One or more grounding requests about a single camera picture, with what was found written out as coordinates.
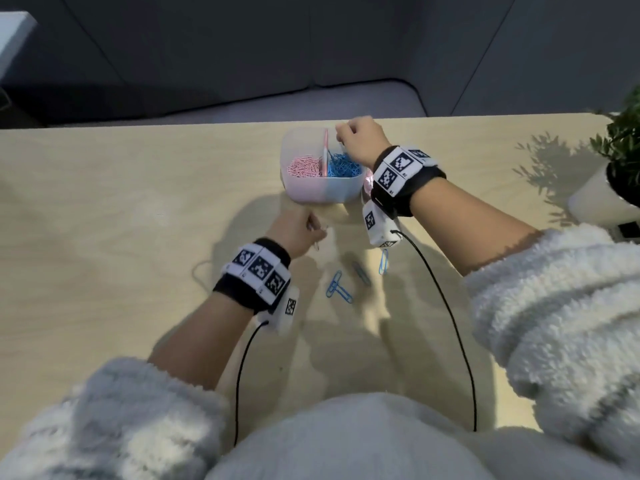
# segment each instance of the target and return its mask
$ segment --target potted plant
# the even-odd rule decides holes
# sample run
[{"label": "potted plant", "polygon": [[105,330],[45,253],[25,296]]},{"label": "potted plant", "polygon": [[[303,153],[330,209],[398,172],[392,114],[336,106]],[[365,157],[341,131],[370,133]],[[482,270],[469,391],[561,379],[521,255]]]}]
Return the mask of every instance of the potted plant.
[{"label": "potted plant", "polygon": [[619,114],[597,111],[611,122],[607,136],[590,138],[591,147],[609,161],[569,198],[580,222],[603,227],[640,220],[640,86]]}]

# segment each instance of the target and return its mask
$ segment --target sleeve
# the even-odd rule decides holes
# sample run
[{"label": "sleeve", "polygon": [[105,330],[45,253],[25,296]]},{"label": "sleeve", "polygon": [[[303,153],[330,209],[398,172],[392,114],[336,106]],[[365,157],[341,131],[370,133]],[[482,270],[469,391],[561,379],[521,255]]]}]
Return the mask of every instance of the sleeve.
[{"label": "sleeve", "polygon": [[39,414],[0,462],[3,480],[201,480],[228,404],[133,358],[103,365]]},{"label": "sleeve", "polygon": [[550,230],[465,284],[476,339],[540,428],[640,472],[640,246]]}]

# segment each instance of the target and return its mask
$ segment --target flower pot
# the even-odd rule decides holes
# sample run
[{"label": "flower pot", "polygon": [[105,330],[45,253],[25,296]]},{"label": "flower pot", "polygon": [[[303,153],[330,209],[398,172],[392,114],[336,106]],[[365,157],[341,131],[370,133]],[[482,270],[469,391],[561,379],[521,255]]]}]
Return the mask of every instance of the flower pot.
[{"label": "flower pot", "polygon": [[[613,190],[610,170],[609,164],[603,165],[578,192],[569,197],[569,212],[580,222],[612,227],[640,220],[640,207]],[[614,187],[620,189],[621,185],[616,182]]]}]

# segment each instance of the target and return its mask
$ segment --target translucent plastic box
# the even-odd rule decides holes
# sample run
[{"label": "translucent plastic box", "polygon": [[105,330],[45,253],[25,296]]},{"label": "translucent plastic box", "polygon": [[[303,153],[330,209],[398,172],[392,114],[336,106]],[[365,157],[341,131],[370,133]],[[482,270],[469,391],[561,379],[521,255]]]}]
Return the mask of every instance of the translucent plastic box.
[{"label": "translucent plastic box", "polygon": [[296,202],[341,203],[360,195],[364,183],[364,169],[360,175],[351,178],[337,177],[293,177],[287,167],[297,157],[313,156],[322,158],[324,151],[324,130],[329,131],[329,151],[344,153],[336,140],[334,128],[294,128],[282,139],[280,151],[280,172],[284,190]]}]

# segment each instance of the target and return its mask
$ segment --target blue paper clip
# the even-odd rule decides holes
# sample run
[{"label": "blue paper clip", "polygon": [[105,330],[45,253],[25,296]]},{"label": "blue paper clip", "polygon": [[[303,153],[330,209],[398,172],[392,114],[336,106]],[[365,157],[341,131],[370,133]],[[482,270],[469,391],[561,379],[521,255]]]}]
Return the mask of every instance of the blue paper clip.
[{"label": "blue paper clip", "polygon": [[388,264],[389,264],[389,250],[383,249],[382,257],[380,258],[380,267],[378,268],[378,272],[380,274],[386,274]]},{"label": "blue paper clip", "polygon": [[335,291],[338,291],[338,294],[347,302],[353,303],[353,297],[349,294],[347,290],[340,286],[340,278],[342,277],[342,272],[340,270],[336,271],[333,275],[333,279],[329,284],[329,288],[326,289],[326,297],[331,298]]},{"label": "blue paper clip", "polygon": [[353,263],[351,263],[351,265],[353,266],[353,270],[356,272],[358,277],[364,282],[364,284],[366,284],[367,286],[371,286],[371,280],[367,276],[366,272],[364,271],[360,263],[357,261],[354,261]]}]

